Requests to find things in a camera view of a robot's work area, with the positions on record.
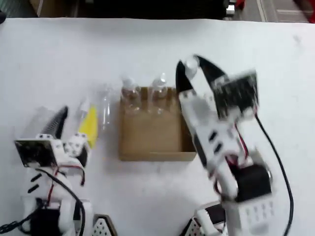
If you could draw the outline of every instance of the bottle cap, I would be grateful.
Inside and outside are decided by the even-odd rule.
[[[137,84],[135,83],[134,79],[131,77],[123,77],[123,88],[126,90],[135,90],[137,87]]]
[[[154,79],[152,82],[153,89],[161,89],[166,85],[166,75],[162,73],[158,78]]]

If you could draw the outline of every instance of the transparent bottle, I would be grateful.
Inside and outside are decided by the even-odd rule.
[[[129,115],[137,114],[141,109],[141,88],[132,78],[123,78],[122,101],[125,112]]]
[[[148,111],[151,114],[162,114],[166,108],[167,87],[165,73],[153,80],[148,90]]]
[[[101,87],[98,101],[98,123],[101,131],[107,131],[112,125],[112,93],[113,88],[111,85],[104,84]]]

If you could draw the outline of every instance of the brown cardboard tray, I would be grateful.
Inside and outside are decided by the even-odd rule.
[[[136,115],[125,113],[120,103],[120,159],[123,161],[192,161],[192,139],[180,113],[176,91],[168,88],[165,111],[148,112],[147,87],[141,88],[142,108]]]

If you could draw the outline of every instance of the cardboard box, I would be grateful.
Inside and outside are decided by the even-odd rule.
[[[192,161],[194,146],[180,113],[176,92],[168,88],[161,115],[148,112],[148,89],[141,88],[142,108],[136,115],[126,114],[120,103],[120,159],[123,161]]]
[[[71,14],[69,0],[30,0],[38,17],[67,17]]]

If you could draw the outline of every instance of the yellow object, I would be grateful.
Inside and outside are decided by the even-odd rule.
[[[95,106],[91,106],[78,131],[88,136],[90,148],[93,148],[97,139],[97,112]]]

